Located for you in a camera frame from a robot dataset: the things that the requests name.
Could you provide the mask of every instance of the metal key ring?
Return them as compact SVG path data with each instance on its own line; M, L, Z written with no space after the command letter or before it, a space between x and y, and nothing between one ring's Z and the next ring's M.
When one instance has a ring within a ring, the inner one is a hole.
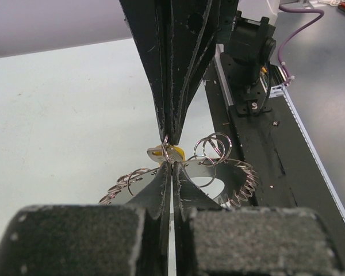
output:
M216 151L216 152L218 153L219 156L225 155L224 159L221 160L221 161L220 161L220 160L217 161L216 164L220 164L221 162L223 162L223 161L225 161L226 159L228 159L228 158L230 157L230 154L231 154L231 151L232 151L232 142L231 142L231 139L230 139L229 136L227 136L226 134L224 134L224 133L222 133L222 132L215 132L215 133L213 133L213 134L207 136L207 138L213 138L213 136L216 136L216 138L217 138L218 135L224 136L224 137L228 140L228 143L229 143L228 152L225 153L225 149L224 149L224 153L222 154L221 151L220 151L220 149L218 149L217 146L216 146L211 140L206 140L206 141L204 141L203 146L202 146L202 148L203 148L203 154L204 154L204 155L206 155L206 152L205 152L205 151L206 151L206 143L207 143L207 142L210 143L210 145L213 147L214 151Z
M115 186L112 186L109 190L108 190L108 194L114 193L115 191L119 191L121 189L125 188L125 185L120 185L120 184L116 184Z
M162 147L162 156L166 159L166 161L170 162L170 157L168 156L167 153L167 140L168 140L168 136L165 136L165 139L163 139L163 142L161 143L161 147Z
M134 172L130 173L129 178L128 178L128 180L126 181L126 187L128 188L129 194L131 194L132 197L134 197L134 194L133 194L132 191L131 191L131 184L132 184L131 178L132 178L132 175L133 175L133 174L135 174L135 173L137 173L137 172L139 172L139 171L141 171L141 170L144 170L146 173L149 172L149 171L151 171L151 170L148 169L148 168L139 168L138 170L135 170Z
M107 194L103 198L101 198L98 203L101 205L109 205L111 200L114 199L116 194Z
M193 156L192 156L192 157L196 156L197 147L199 146L199 144L201 144L201 143L204 142L204 141L208 141L208 140L215 140L215 141L219 142L219 143L221 144L221 146L223 147L223 150L224 150L224 152L225 152L225 145L224 145L224 143L223 143L220 139L215 138L215 137L206 137L206 138L203 138L203 139L199 140L199 141L195 144L195 146L194 146L194 151L193 151ZM221 154L221 155L220 155L220 159L219 159L215 164L221 163L221 162L224 160L224 158L225 158L225 155Z
M146 173L148 171L150 171L150 169L148 169L148 168L139 168L135 172L136 176L133 177L132 179L130 179L129 183L131 184L131 183L137 182L139 180L139 178L136 178L136 177L138 177L140 174L144 174L144 173ZM125 186L127 184L126 178L129 179L130 175L131 175L131 173L125 174L125 175L119 177L119 179L116 181L116 185Z
M196 155L193 155L193 156L192 156L191 158L189 158L187 161L192 160L193 158L197 158L197 157L203 157L203 158L205 158L204 161L206 161L206 160L210 161L211 164L212 164L212 166L213 166L213 177L212 177L211 181L208 182L206 185L201 185L201 186L196 185L196 186L199 187L199 188L204 188L204 187L207 187L207 186L211 185L212 182L216 179L216 164L214 163L214 161L213 161L210 157L208 157L208 156L206 156L206 155L203 155L203 154L196 154Z

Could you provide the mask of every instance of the key ring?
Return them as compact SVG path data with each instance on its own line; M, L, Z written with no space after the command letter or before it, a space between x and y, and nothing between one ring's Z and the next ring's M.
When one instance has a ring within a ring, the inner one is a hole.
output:
M210 161L211 164L212 164L212 166L213 166L213 176L212 176L212 179L210 180L210 182L208 182L208 183L205 184L205 185L201 185L201 186L196 185L196 186L199 187L199 188L204 188L204 187L207 187L207 186L211 185L211 184L213 183L213 181L216 179L216 171L217 171L217 170L216 170L216 164L214 163L214 161L213 161L210 157L208 157L208 156L206 156L206 155L203 155L203 154L196 154L196 155L193 155L193 156L192 156L191 158L189 158L187 161L192 160L193 158L197 158L197 157L203 157L203 158L205 158L204 161L206 161L206 160Z
M124 187L128 183L128 179L129 179L130 184L137 182L139 180L139 178L136 178L136 177L138 177L139 175L144 174L148 171L150 171L150 169L148 169L148 168L139 168L138 170L135 171L134 174L136 174L136 176L133 177L132 179L129 179L129 177L132 175L132 173L125 174L125 175L118 178L118 180L116 181L116 185Z
M161 143L161 147L162 147L162 156L166 159L166 161L168 161L169 163L171 163L170 157L168 157L168 153L167 153L167 149L166 146L167 144L167 140L168 140L168 136L165 136L165 139L163 140L163 142Z
M131 194L132 197L134 197L134 194L131 191L131 184L133 183L133 182L131 182L131 177L132 177L133 174L136 174L136 173L139 173L138 175L143 174L143 172L140 172L140 171L144 171L145 173L147 173L147 172L149 172L151 170L148 169L148 168L139 168L139 169L135 170L134 172L130 173L129 178L126 181L126 187L128 188L128 192L129 192L129 194Z
M222 161L216 162L216 164L220 164L221 162L224 162L226 159L228 159L228 158L230 157L230 154L231 154L231 151L232 151L232 142L231 142L231 139L230 139L229 136L227 136L226 134L221 133L221 132L215 132L215 133L213 133L213 134L207 136L207 138L211 138L211 137L213 137L213 136L216 136L216 137L217 137L218 135L224 136L224 137L228 140L229 149L228 149L228 152L224 155L224 156L225 156L224 159L223 159ZM211 139L210 139L210 140L207 140L207 141L204 141L204 143L203 143L202 148L203 148L203 154L204 154L204 155L206 155L206 143L207 143L207 142L210 143L210 145L213 147L214 151L216 151L217 154L218 154L219 156L222 156L222 155L223 155L223 154L221 153L220 149L217 148L217 146L214 144L214 142L212 142Z
M213 143L212 140L215 140L215 141L217 141L218 143L220 143L220 145L222 146L222 148L223 148L223 150L224 150L224 152L225 152L225 145L224 145L224 143L223 143L220 139L215 138L215 137L205 137L205 138L202 138L201 140L199 140L199 141L195 144L195 146L194 146L194 151L193 151L193 156L192 156L192 157L197 156L197 155L196 155L196 153L197 153L197 147L198 147L202 142L211 141L211 143ZM216 164L219 164L219 163L221 163L222 161L224 161L224 158L225 158L226 155L222 154L221 151L220 151L216 146L214 146L213 149L214 149L215 151L217 150L216 152L217 152L217 154L219 154L219 156L220 156L220 159L216 162Z

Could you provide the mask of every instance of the white tabletop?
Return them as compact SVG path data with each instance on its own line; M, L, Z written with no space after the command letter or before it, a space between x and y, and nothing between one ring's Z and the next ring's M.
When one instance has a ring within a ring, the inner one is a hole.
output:
M180 146L212 132L201 85ZM26 205L96 204L159 143L133 40L0 59L0 238Z

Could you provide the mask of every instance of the yellow tag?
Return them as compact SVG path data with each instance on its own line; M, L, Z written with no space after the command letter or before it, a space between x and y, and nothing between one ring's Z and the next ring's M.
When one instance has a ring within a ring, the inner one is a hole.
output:
M171 161L185 161L185 153L181 148L174 145L167 145L166 151ZM162 162L165 161L161 145L158 145L155 148L149 148L147 150L147 154L153 161L158 162L159 164L162 164Z

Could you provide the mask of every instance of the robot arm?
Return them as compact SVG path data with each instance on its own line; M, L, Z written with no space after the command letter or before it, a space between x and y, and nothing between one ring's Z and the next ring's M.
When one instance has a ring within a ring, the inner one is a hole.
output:
M151 85L160 139L171 145L179 143L188 106L216 44L225 44L232 55L232 75L241 87L258 80L275 48L270 23L276 20L279 0L243 0L238 13L238 0L120 3Z

